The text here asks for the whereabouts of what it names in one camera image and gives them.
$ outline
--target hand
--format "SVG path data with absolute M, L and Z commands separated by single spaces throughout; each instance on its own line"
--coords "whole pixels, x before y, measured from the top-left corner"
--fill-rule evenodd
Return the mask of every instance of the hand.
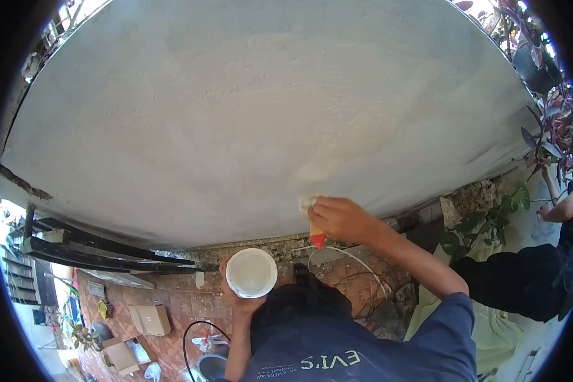
M 389 228 L 357 203 L 342 197 L 317 197 L 308 208 L 308 219 L 330 238 L 357 244 L 370 245 Z
M 227 283 L 227 277 L 225 275 L 227 271 L 227 262 L 231 256 L 225 257 L 221 262 L 219 271 L 223 276 L 223 281 L 221 282 L 221 289 L 223 290 L 223 295 L 227 298 L 227 301 L 231 304 L 232 315 L 250 317 L 267 299 L 267 295 L 259 298 L 242 298 L 236 294 Z
M 541 216 L 541 218 L 544 221 L 546 221 L 546 215 L 551 210 L 552 210 L 552 207 L 550 206 L 550 204 L 544 204 L 541 206 L 541 208 L 539 210 L 537 210 L 537 213 Z

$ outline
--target black pants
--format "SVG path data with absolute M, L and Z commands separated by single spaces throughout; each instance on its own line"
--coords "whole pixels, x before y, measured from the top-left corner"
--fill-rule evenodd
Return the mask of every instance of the black pants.
M 253 314 L 251 350 L 286 323 L 303 317 L 335 317 L 352 321 L 352 304 L 336 288 L 326 286 L 313 275 L 307 285 L 287 284 L 272 289 L 267 300 Z
M 563 223 L 558 248 L 544 244 L 517 254 L 500 252 L 485 262 L 464 257 L 451 267 L 469 285 L 473 300 L 546 322 L 559 314 L 565 303 L 567 287 L 561 272 L 572 242 L 573 219 Z

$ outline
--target white bucket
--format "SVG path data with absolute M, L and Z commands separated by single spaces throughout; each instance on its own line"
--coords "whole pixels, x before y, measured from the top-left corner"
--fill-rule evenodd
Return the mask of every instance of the white bucket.
M 238 296 L 258 298 L 272 290 L 278 279 L 278 268 L 264 250 L 246 248 L 229 259 L 225 275 L 227 284 Z

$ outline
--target navy blue shirt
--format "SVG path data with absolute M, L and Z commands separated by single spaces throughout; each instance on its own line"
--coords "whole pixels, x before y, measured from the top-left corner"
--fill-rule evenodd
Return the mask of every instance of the navy blue shirt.
M 241 381 L 476 381 L 473 326 L 462 293 L 444 299 L 408 342 L 377 339 L 355 322 L 301 318 L 275 330 Z

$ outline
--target textured plaster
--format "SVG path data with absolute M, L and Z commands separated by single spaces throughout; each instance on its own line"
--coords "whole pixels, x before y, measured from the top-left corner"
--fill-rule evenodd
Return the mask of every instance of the textured plaster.
M 533 104 L 443 0 L 114 0 L 38 74 L 2 164 L 50 215 L 192 247 L 305 232 L 298 196 L 407 210 L 526 151 Z

